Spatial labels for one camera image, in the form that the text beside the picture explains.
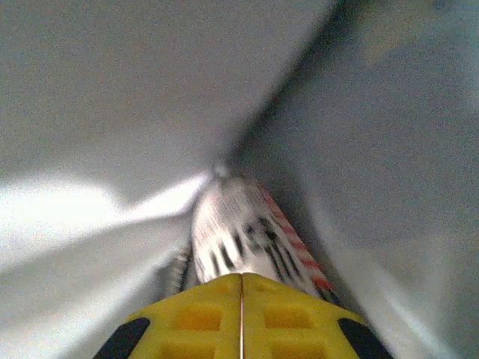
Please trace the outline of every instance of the gray surface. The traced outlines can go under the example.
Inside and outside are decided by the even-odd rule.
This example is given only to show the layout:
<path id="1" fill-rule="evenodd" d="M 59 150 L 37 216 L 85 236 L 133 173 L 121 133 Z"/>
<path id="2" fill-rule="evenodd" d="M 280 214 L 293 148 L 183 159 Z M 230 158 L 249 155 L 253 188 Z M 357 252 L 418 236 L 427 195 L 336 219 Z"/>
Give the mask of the gray surface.
<path id="1" fill-rule="evenodd" d="M 477 7 L 440 2 L 352 11 L 235 157 L 398 358 L 479 350 Z M 0 356 L 89 358 L 156 296 L 189 233 L 161 218 L 188 209 L 330 3 L 12 4 Z"/>
<path id="2" fill-rule="evenodd" d="M 479 355 L 475 8 L 338 18 L 231 161 L 398 358 Z"/>
<path id="3" fill-rule="evenodd" d="M 331 2 L 0 4 L 0 357 L 89 358 L 154 300 L 189 233 L 158 218 L 189 208 Z"/>

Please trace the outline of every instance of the red and white striped tape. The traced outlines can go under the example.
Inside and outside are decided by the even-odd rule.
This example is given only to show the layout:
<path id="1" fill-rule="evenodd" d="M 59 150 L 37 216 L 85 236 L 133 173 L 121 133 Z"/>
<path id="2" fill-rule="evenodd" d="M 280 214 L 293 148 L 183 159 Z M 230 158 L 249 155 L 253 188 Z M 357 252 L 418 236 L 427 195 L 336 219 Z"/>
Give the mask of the red and white striped tape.
<path id="1" fill-rule="evenodd" d="M 290 222 L 286 219 L 286 216 L 284 215 L 284 213 L 279 209 L 278 205 L 272 199 L 271 195 L 264 188 L 263 185 L 261 184 L 258 185 L 258 188 L 260 189 L 260 192 L 263 195 L 264 200 L 266 201 L 266 203 L 268 203 L 269 209 L 271 210 L 272 214 L 276 217 L 279 225 L 281 226 L 281 229 L 286 234 L 288 240 L 293 246 L 294 251 L 296 252 L 296 255 L 298 256 L 299 260 L 301 261 L 303 266 L 306 268 L 306 271 L 308 272 L 311 281 L 314 283 L 314 285 L 317 288 L 326 289 L 332 292 L 332 286 L 328 282 L 328 279 L 326 278 L 324 273 L 321 271 L 320 266 L 311 256 L 308 249 L 306 248 L 306 245 L 299 238 L 298 234 L 296 233 L 294 228 L 291 226 Z"/>

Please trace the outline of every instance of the black stripe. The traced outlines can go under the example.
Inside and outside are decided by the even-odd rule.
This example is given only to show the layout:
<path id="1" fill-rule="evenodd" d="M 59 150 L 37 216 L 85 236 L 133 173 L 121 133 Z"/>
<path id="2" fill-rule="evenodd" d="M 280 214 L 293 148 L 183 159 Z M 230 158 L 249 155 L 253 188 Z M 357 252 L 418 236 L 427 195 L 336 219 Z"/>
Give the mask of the black stripe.
<path id="1" fill-rule="evenodd" d="M 289 270 L 289 268 L 287 267 L 287 264 L 286 262 L 284 261 L 284 258 L 283 256 L 281 255 L 281 252 L 279 250 L 279 247 L 276 243 L 272 243 L 271 246 L 273 247 L 273 249 L 275 250 L 275 252 L 279 255 L 279 259 L 281 260 L 281 264 L 283 265 L 283 268 L 284 270 L 286 271 L 286 275 L 290 278 L 290 279 L 293 279 L 293 276 L 291 275 L 291 272 Z"/>
<path id="2" fill-rule="evenodd" d="M 228 269 L 234 268 L 233 262 L 231 262 L 231 259 L 228 256 L 225 246 L 221 245 L 219 247 L 219 250 L 222 252 L 223 260 L 225 261 L 225 265 L 228 267 Z"/>
<path id="3" fill-rule="evenodd" d="M 266 254 L 268 254 L 268 257 L 271 259 L 272 264 L 275 266 L 276 274 L 278 275 L 279 279 L 281 279 L 284 282 L 284 277 L 281 271 L 279 270 L 278 263 L 276 262 L 275 256 L 273 256 L 271 248 L 266 247 L 264 248 Z"/>
<path id="4" fill-rule="evenodd" d="M 218 266 L 218 260 L 216 259 L 216 256 L 213 252 L 210 253 L 211 261 L 213 262 L 213 267 L 215 267 L 215 274 L 218 276 L 219 275 L 219 266 Z"/>
<path id="5" fill-rule="evenodd" d="M 261 249 L 261 246 L 256 242 L 256 239 L 254 239 L 253 235 L 250 233 L 246 234 L 246 236 L 248 237 L 248 241 L 249 241 L 248 246 L 250 247 L 250 249 L 253 252 L 258 252 Z"/>
<path id="6" fill-rule="evenodd" d="M 233 235 L 234 243 L 237 245 L 237 250 L 241 258 L 245 258 L 245 249 L 242 247 L 241 238 L 238 233 Z"/>
<path id="7" fill-rule="evenodd" d="M 295 271 L 295 273 L 302 279 L 301 272 L 299 271 L 298 267 L 296 266 L 296 263 L 294 263 L 293 257 L 291 256 L 291 253 L 288 251 L 287 248 L 284 248 L 284 251 L 286 252 L 287 257 L 289 258 L 291 265 Z"/>
<path id="8" fill-rule="evenodd" d="M 273 242 L 276 242 L 278 239 L 278 235 L 275 232 L 275 229 L 272 227 L 271 222 L 269 222 L 266 218 L 259 217 L 261 224 L 264 227 L 264 233 L 271 239 Z"/>
<path id="9" fill-rule="evenodd" d="M 336 293 L 334 293 L 330 289 L 328 289 L 328 292 L 331 295 L 333 304 L 336 304 L 337 306 L 341 307 L 341 301 L 339 300 L 339 297 L 336 295 Z"/>
<path id="10" fill-rule="evenodd" d="M 193 261 L 193 250 L 190 247 L 189 252 L 188 252 L 188 257 L 186 258 L 186 265 L 183 270 L 183 273 L 181 273 L 181 279 L 180 279 L 180 290 L 178 292 L 182 292 L 186 288 L 186 278 L 188 276 L 189 270 L 190 270 L 190 265 L 192 264 Z"/>
<path id="11" fill-rule="evenodd" d="M 321 299 L 323 299 L 324 301 L 329 301 L 328 298 L 324 295 L 323 291 L 321 290 L 321 288 L 318 288 L 316 286 L 316 293 L 321 297 Z"/>

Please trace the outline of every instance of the yellow plastic part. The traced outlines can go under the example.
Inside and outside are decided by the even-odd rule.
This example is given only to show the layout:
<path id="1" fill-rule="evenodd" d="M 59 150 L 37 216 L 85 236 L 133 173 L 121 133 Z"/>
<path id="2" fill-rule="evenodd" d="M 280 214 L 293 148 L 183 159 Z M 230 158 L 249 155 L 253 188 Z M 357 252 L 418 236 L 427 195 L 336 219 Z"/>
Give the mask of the yellow plastic part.
<path id="1" fill-rule="evenodd" d="M 245 359 L 358 358 L 337 323 L 358 315 L 257 274 L 242 285 Z"/>
<path id="2" fill-rule="evenodd" d="M 130 359 L 357 359 L 338 319 L 356 314 L 257 274 L 229 274 L 128 318 L 150 325 Z M 242 341 L 240 328 L 242 321 Z"/>
<path id="3" fill-rule="evenodd" d="M 132 314 L 150 325 L 130 359 L 237 359 L 241 275 L 230 274 Z"/>

